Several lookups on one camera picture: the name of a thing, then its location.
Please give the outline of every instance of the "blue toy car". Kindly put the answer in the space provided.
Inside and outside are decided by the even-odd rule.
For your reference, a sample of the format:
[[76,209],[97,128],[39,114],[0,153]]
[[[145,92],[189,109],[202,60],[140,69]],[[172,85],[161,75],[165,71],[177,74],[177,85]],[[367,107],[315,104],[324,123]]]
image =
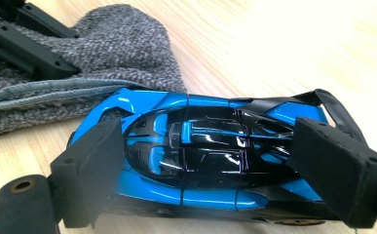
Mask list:
[[323,90],[228,99],[123,88],[90,112],[68,146],[99,122],[121,122],[125,166],[107,211],[319,224],[338,217],[286,162],[296,118],[328,124],[326,112],[364,140]]

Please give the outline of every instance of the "wooden table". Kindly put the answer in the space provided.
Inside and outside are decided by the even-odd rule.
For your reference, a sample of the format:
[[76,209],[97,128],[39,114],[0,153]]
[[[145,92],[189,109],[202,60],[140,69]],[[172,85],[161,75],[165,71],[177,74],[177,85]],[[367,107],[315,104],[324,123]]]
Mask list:
[[[71,26],[87,11],[128,3],[160,21],[190,93],[219,97],[332,92],[377,151],[377,0],[31,1]],[[0,187],[47,176],[81,119],[0,136]],[[340,222],[312,227],[102,214],[96,229],[62,233],[355,233]],[[374,229],[358,233],[377,233]]]

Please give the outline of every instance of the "toy car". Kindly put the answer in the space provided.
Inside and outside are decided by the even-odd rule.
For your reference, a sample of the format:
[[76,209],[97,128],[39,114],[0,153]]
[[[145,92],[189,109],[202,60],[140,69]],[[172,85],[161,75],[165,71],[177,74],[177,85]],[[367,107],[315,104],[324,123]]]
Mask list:
[[319,224],[338,217],[286,162],[297,117],[328,123],[328,112],[364,140],[341,110],[323,90],[228,99],[123,88],[90,112],[68,146],[99,122],[121,121],[125,166],[107,211]]

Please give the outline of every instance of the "knitted beanie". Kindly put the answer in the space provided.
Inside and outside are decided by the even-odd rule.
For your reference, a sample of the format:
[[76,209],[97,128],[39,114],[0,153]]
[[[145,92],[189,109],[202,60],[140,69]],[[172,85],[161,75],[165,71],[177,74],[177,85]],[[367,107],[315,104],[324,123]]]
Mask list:
[[79,38],[50,37],[11,26],[80,73],[34,81],[0,62],[0,134],[86,115],[121,87],[186,91],[166,30],[129,5],[87,13],[73,27]]

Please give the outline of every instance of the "car wheel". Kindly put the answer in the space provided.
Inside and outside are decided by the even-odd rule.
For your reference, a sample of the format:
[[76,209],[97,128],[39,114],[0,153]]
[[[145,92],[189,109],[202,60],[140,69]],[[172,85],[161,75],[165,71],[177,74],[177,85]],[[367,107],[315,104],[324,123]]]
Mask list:
[[139,210],[138,215],[156,217],[175,217],[175,213],[162,209],[141,209]]
[[108,110],[103,111],[102,116],[100,116],[99,123],[109,120],[121,119],[123,117],[127,117],[130,115],[131,113],[118,107],[110,108]]
[[325,223],[322,220],[313,220],[313,219],[292,219],[292,220],[283,220],[278,221],[276,224],[288,225],[288,226],[313,226],[320,225]]

